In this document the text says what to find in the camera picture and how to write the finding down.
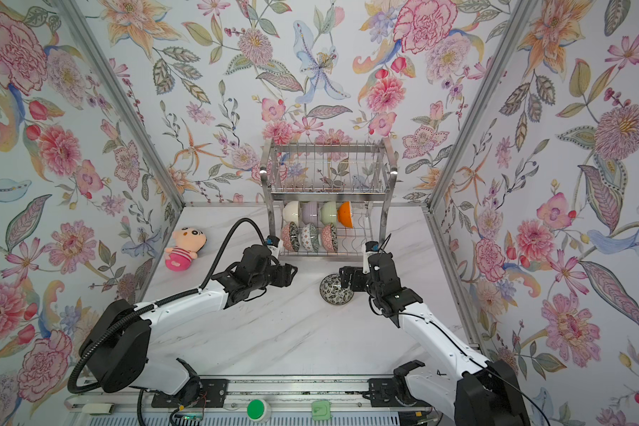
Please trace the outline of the patterned bowl front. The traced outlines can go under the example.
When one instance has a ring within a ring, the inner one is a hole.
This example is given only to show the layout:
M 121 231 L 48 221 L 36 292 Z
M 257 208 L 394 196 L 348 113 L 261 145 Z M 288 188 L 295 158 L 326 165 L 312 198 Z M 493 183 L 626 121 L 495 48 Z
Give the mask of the patterned bowl front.
M 282 227 L 280 239 L 286 251 L 292 253 L 299 251 L 299 228 L 296 222 L 288 222 Z

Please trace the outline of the cream bowl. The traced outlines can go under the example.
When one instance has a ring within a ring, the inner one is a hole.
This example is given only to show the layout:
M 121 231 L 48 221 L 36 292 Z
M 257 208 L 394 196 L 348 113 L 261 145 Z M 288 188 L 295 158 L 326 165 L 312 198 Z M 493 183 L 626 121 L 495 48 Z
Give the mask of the cream bowl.
M 282 209 L 282 218 L 288 224 L 300 225 L 301 204 L 298 201 L 287 202 Z

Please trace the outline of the orange white bowl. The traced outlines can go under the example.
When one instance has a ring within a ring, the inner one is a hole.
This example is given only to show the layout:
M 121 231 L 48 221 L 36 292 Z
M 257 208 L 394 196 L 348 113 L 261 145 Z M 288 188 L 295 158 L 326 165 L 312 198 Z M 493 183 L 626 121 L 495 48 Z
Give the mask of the orange white bowl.
M 343 202 L 337 211 L 338 222 L 347 229 L 354 227 L 353 209 L 351 202 Z

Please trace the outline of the purple bowl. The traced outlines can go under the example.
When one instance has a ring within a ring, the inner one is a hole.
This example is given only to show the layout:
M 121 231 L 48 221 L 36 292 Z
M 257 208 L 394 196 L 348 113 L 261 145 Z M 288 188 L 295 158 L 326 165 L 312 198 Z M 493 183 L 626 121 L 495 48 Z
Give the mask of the purple bowl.
M 319 204 L 314 201 L 302 202 L 301 220 L 304 225 L 319 226 Z

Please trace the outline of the green bowl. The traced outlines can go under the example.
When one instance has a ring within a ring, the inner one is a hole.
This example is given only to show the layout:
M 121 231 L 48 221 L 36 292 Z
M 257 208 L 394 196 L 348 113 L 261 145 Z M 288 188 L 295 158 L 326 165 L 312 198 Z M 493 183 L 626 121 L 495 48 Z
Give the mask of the green bowl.
M 338 222 L 338 206 L 334 201 L 323 202 L 319 213 L 323 225 L 336 225 Z

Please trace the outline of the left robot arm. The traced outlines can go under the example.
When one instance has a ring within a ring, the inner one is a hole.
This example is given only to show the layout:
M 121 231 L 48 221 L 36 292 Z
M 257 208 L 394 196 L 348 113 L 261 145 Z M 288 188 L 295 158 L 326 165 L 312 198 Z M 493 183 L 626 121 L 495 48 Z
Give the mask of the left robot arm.
M 161 340 L 213 312 L 252 300 L 252 292 L 292 284 L 298 269 L 283 264 L 274 250 L 255 244 L 225 271 L 210 275 L 218 286 L 201 285 L 146 305 L 118 301 L 109 305 L 82 345 L 67 389 L 82 394 L 128 387 L 159 392 L 187 404 L 203 392 L 202 380 L 182 357 L 160 353 Z

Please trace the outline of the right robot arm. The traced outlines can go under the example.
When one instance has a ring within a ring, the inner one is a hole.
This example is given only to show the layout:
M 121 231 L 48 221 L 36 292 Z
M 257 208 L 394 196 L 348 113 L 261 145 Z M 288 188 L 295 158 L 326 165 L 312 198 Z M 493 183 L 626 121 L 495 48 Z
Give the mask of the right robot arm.
M 514 369 L 489 360 L 441 323 L 420 295 L 402 285 L 390 253 L 368 252 L 361 266 L 340 268 L 339 277 L 344 289 L 367 293 L 373 313 L 406 332 L 432 360 L 395 368 L 383 399 L 426 404 L 457 425 L 530 424 Z

